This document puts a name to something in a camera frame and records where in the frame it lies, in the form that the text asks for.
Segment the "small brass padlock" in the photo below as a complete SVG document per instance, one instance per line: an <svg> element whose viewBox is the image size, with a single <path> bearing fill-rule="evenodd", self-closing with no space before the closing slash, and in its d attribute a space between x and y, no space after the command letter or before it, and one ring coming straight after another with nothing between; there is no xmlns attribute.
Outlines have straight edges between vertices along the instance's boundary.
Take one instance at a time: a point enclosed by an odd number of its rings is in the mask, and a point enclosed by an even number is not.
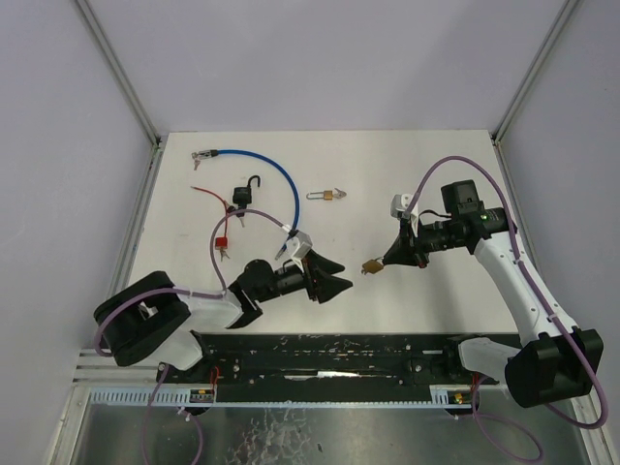
<svg viewBox="0 0 620 465"><path fill-rule="evenodd" d="M364 262L361 266L361 274L362 275L374 275L380 271L382 271L385 268L384 263L383 263L383 258L379 257L376 259L370 259L366 262Z"/></svg>

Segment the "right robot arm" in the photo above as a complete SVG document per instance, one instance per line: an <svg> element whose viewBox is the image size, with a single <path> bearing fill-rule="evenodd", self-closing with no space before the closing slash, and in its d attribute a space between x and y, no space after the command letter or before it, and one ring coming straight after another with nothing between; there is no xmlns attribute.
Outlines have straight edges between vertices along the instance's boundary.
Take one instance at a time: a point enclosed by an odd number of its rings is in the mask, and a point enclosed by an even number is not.
<svg viewBox="0 0 620 465"><path fill-rule="evenodd" d="M445 185L441 193L445 218L432 224L421 222L412 195L392 198L399 232L382 263L424 268L435 252L467 249L508 306L521 346L463 336L455 349L462 368L506 385L524 408L589 394L603 353L601 336L580 329L540 276L522 270L529 259L505 208L485 207L473 180Z"/></svg>

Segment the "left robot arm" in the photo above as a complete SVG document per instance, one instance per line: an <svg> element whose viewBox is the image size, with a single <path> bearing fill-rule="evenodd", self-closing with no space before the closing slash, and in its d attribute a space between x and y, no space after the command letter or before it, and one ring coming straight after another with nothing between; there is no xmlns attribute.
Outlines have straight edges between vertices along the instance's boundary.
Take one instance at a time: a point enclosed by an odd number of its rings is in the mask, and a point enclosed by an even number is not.
<svg viewBox="0 0 620 465"><path fill-rule="evenodd" d="M94 348L120 367L155 358L188 370L205 357L202 334L247 327L263 314L262 303L300 291L327 303L353 286L339 276L344 270L314 251L277 269L256 259L223 294L177 287L165 271L153 271L95 309Z"/></svg>

